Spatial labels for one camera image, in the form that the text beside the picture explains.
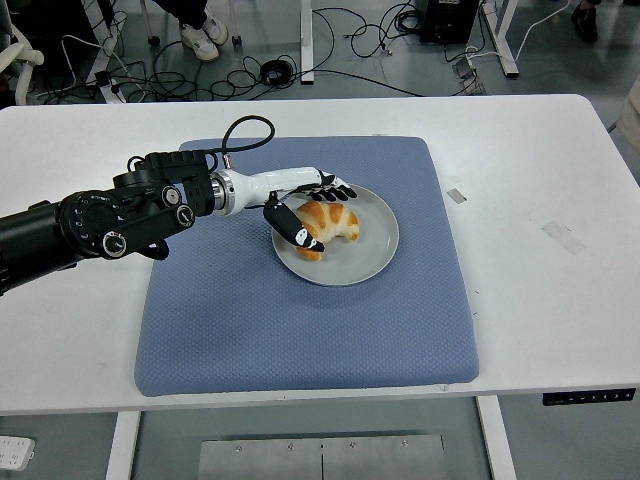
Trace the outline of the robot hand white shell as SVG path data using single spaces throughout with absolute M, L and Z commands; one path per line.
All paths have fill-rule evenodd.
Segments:
M 347 201 L 357 197 L 357 193 L 339 177 L 314 167 L 268 171 L 252 176 L 226 169 L 218 176 L 225 184 L 223 212 L 226 215 L 239 213 L 248 207 L 262 207 L 264 218 L 285 240 L 317 252 L 323 252 L 324 245 L 280 201 L 279 195 L 305 193 L 315 200 L 328 201 Z

